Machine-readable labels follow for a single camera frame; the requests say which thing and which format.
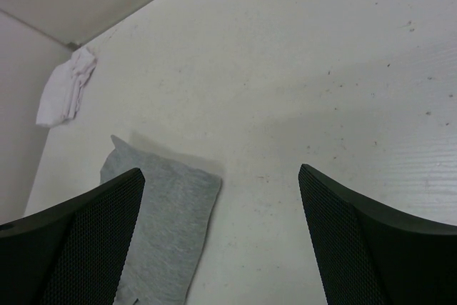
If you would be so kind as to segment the grey tank top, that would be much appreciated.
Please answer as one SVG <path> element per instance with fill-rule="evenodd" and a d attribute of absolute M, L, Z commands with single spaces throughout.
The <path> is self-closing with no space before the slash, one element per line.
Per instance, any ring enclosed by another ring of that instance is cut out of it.
<path fill-rule="evenodd" d="M 132 168 L 146 180 L 115 304 L 184 304 L 196 273 L 222 179 L 135 149 L 117 136 L 102 184 Z"/>

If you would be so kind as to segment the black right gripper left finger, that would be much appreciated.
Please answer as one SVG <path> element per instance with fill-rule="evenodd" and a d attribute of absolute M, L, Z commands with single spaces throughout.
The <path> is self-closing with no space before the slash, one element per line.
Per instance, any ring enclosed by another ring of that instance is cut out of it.
<path fill-rule="evenodd" d="M 131 169 L 1 225 L 2 304 L 112 304 L 145 178 Z"/>

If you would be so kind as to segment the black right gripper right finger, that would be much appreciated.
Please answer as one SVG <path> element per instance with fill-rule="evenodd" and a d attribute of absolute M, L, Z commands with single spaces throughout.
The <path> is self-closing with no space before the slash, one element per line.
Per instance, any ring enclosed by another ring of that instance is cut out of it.
<path fill-rule="evenodd" d="M 304 214 L 328 304 L 455 304 L 456 227 L 394 209 L 304 164 Z"/>

